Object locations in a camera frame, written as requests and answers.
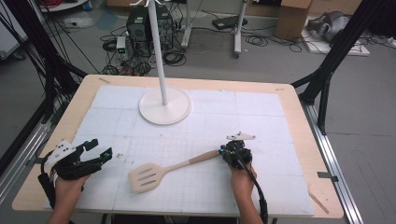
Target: grid paper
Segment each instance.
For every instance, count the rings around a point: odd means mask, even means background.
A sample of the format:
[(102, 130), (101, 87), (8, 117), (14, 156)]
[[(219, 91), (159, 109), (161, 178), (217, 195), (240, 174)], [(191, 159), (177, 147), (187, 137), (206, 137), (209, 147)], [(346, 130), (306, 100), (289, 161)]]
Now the grid paper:
[[(77, 146), (97, 138), (99, 146), (82, 161), (109, 147), (113, 159), (93, 174), (77, 208), (131, 213), (177, 213), (205, 216), (239, 215), (227, 164), (217, 157), (166, 174), (160, 186), (132, 193), (128, 173), (145, 163), (171, 166), (219, 149), (227, 135), (255, 135), (245, 145), (253, 154), (270, 216), (312, 216), (310, 202), (281, 103), (276, 94), (186, 90), (191, 112), (170, 126), (154, 125), (140, 115), (140, 98), (149, 88), (103, 86), (78, 128)], [(252, 193), (259, 211), (259, 195)]]

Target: metal rail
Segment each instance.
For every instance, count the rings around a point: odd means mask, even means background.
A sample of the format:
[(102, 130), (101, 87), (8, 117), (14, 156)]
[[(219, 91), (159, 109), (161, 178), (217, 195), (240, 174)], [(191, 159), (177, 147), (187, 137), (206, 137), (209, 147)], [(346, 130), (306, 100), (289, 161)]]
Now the metal rail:
[(333, 181), (334, 187), (338, 193), (338, 197), (343, 205), (346, 217), (351, 224), (363, 224), (361, 219), (361, 213), (355, 201), (353, 200), (352, 194), (347, 186), (347, 182), (344, 178), (341, 167), (335, 157), (332, 145), (330, 144), (327, 135), (323, 134), (318, 126), (318, 112), (314, 105), (306, 105), (302, 103), (306, 117), (308, 118), (309, 124), (314, 134), (320, 153), (327, 166), (327, 169), (331, 176), (336, 176), (337, 180)]

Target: hand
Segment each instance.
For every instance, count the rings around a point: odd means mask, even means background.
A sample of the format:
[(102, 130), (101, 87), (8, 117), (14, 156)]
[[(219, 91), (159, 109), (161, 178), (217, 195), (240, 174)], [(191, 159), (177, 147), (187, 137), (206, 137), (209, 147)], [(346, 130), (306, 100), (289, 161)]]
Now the hand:
[[(233, 187), (233, 195), (235, 199), (242, 200), (251, 197), (251, 191), (253, 191), (253, 181), (244, 169), (237, 169), (230, 167), (231, 170), (231, 186)], [(253, 173), (254, 177), (257, 177), (254, 168), (251, 163), (247, 164), (247, 168)]]
[[(251, 191), (253, 191), (254, 183), (248, 172), (243, 169), (233, 168), (231, 166), (231, 186), (233, 187), (233, 196), (239, 208), (242, 223), (262, 224), (262, 219), (251, 200)], [(247, 168), (256, 178), (257, 174), (251, 163), (247, 164)]]
[(89, 175), (86, 175), (77, 180), (64, 180), (61, 177), (56, 179), (56, 202), (53, 212), (49, 218), (49, 224), (69, 222), (79, 200), (82, 186), (89, 177)]

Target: wooden table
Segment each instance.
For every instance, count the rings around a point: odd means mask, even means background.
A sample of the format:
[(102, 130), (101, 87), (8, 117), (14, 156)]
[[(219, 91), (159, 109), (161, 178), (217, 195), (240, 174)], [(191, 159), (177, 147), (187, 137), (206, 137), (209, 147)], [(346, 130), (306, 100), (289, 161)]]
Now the wooden table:
[[(85, 77), (40, 157), (44, 157), (61, 139), (66, 139), (69, 142), (73, 141), (97, 90), (102, 85), (158, 87), (159, 79), (156, 77), (114, 77), (102, 75)], [(304, 172), (311, 202), (315, 209), (313, 217), (340, 218), (344, 215), (332, 181), (328, 178), (318, 177), (318, 172), (326, 172), (327, 169), (297, 93), (291, 85), (182, 78), (168, 78), (166, 79), (166, 85), (190, 90), (227, 90), (277, 94), (290, 128), (290, 135)], [(40, 169), (37, 164), (26, 178), (12, 204), (15, 210), (46, 211), (43, 208), (43, 204), (47, 198), (37, 181), (38, 175), (40, 175)]]

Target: white stand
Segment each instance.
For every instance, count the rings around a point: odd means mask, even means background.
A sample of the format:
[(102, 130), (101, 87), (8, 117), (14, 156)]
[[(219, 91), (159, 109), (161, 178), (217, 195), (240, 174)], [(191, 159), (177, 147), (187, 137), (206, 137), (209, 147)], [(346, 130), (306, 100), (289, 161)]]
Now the white stand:
[(147, 0), (146, 7), (148, 7), (152, 39), (155, 50), (155, 59), (157, 61), (156, 64), (161, 88), (148, 91), (140, 100), (139, 110), (146, 120), (154, 124), (174, 124), (183, 120), (189, 115), (191, 111), (191, 101), (189, 96), (183, 90), (165, 87), (163, 54), (161, 52), (157, 11), (155, 9), (154, 0)]
[[(186, 30), (184, 31), (183, 39), (181, 41), (181, 47), (185, 50), (187, 46), (189, 45), (189, 40), (190, 40), (190, 34), (191, 34), (191, 16), (190, 16), (190, 0), (187, 0), (187, 17), (186, 17)], [(242, 39), (242, 22), (245, 17), (245, 11), (247, 9), (247, 4), (248, 0), (242, 0), (242, 6), (241, 6), (241, 12), (239, 13), (239, 19), (238, 19), (238, 26), (236, 27), (235, 30), (235, 43), (234, 43), (234, 52), (235, 52), (235, 58), (239, 58), (239, 54), (241, 54), (241, 39)]]

